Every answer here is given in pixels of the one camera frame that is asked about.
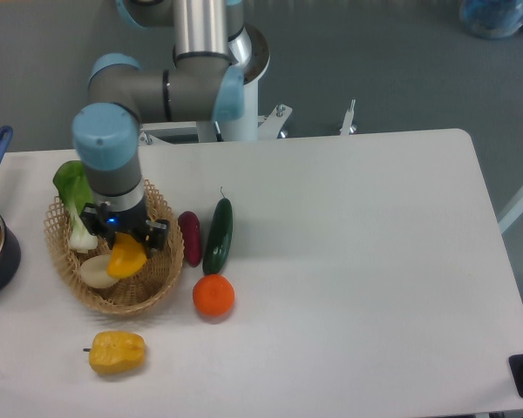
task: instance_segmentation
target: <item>yellow bell pepper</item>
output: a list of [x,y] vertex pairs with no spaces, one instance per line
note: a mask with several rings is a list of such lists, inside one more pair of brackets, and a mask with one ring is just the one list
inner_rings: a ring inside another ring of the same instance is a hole
[[99,333],[89,352],[89,365],[98,374],[116,374],[140,366],[146,358],[146,343],[137,334],[124,331]]
[[127,233],[116,233],[106,273],[121,280],[133,276],[147,261],[145,248]]

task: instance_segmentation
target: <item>white chair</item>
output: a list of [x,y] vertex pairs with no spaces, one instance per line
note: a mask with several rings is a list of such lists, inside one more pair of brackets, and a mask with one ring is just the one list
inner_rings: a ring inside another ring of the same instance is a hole
[[523,186],[519,189],[515,196],[502,209],[498,215],[498,225],[502,233],[509,228],[515,220],[523,213]]

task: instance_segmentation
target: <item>wicker basket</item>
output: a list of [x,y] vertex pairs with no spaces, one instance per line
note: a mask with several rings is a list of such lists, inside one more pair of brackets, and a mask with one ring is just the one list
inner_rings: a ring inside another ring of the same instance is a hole
[[104,314],[142,313],[166,296],[180,276],[184,259],[182,232],[163,195],[148,180],[145,180],[145,187],[150,218],[167,219],[170,223],[168,241],[164,250],[156,252],[138,273],[107,289],[89,287],[79,275],[84,261],[110,252],[106,242],[99,238],[97,249],[88,254],[76,253],[68,248],[70,217],[59,197],[54,199],[46,213],[46,245],[60,278],[84,305]]

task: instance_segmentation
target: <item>green cucumber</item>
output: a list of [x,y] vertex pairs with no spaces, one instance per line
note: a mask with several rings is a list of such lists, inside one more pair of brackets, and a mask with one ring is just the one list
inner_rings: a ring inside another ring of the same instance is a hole
[[230,200],[219,200],[207,237],[206,251],[203,255],[203,273],[217,274],[227,261],[230,241],[233,238],[233,207]]

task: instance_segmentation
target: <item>white table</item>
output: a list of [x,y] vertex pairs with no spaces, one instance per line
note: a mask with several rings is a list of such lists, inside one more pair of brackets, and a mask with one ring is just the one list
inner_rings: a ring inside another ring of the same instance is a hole
[[[8,154],[0,212],[23,260],[0,293],[0,418],[409,418],[523,408],[507,358],[523,306],[462,131],[140,147],[176,213],[234,205],[232,315],[195,313],[200,269],[145,317],[71,296],[43,235],[74,151]],[[102,379],[82,348],[141,334],[148,362]]]

